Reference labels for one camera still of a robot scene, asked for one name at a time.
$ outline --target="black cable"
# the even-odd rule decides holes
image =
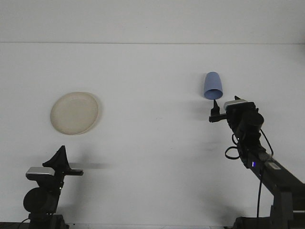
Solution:
[[[27,218],[27,219],[23,220],[22,222],[20,222],[19,225],[18,225],[18,227],[17,227],[17,229],[19,229],[19,227],[21,226],[21,224],[22,224],[23,222],[27,221],[28,219],[29,219],[29,218]]]
[[[256,227],[257,229],[259,229],[258,227],[258,218],[259,218],[259,206],[260,206],[260,201],[261,201],[261,192],[262,192],[262,184],[263,184],[263,175],[264,175],[264,166],[262,168],[262,171],[261,171],[261,177],[259,179],[259,189],[258,189],[258,199],[257,199],[257,210],[256,210],[256,218],[257,218],[257,221],[256,221]]]
[[[231,146],[231,147],[227,148],[226,151],[224,152],[225,157],[228,158],[228,159],[230,159],[230,160],[237,160],[237,159],[239,159],[240,155],[238,155],[238,156],[228,156],[228,155],[227,155],[227,152],[228,152],[230,149],[238,149],[238,148],[237,148],[236,146]]]
[[[273,156],[273,155],[274,155],[274,152],[273,152],[273,149],[272,149],[272,147],[271,147],[271,145],[270,145],[270,143],[269,143],[269,141],[268,141],[268,138],[266,137],[266,135],[265,135],[265,133],[263,132],[262,129],[261,129],[261,132],[262,132],[262,134],[264,135],[264,138],[266,139],[266,142],[268,143],[269,148],[270,148],[270,150],[271,150],[271,155]]]

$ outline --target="white table surface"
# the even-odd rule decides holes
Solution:
[[[58,213],[68,223],[232,225],[255,216],[259,181],[230,161],[225,121],[208,122],[203,79],[254,101],[275,158],[305,181],[305,45],[0,44],[0,221],[27,217],[25,177],[66,145],[71,167]],[[50,123],[55,101],[95,94],[102,115],[88,133]],[[272,196],[263,188],[261,213]]]

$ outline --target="beige plate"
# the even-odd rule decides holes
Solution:
[[[89,93],[72,92],[64,95],[51,110],[51,123],[67,135],[84,133],[93,126],[99,113],[96,100]]]

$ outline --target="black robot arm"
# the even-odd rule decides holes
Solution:
[[[253,102],[235,97],[219,114],[214,101],[210,122],[226,119],[237,139],[236,148],[244,166],[262,181],[274,196],[270,217],[237,218],[234,229],[305,229],[305,184],[291,174],[260,143],[264,118]]]

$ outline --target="plastic cup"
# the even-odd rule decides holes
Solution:
[[[223,87],[218,73],[210,72],[206,75],[203,95],[210,100],[219,99],[223,96]]]

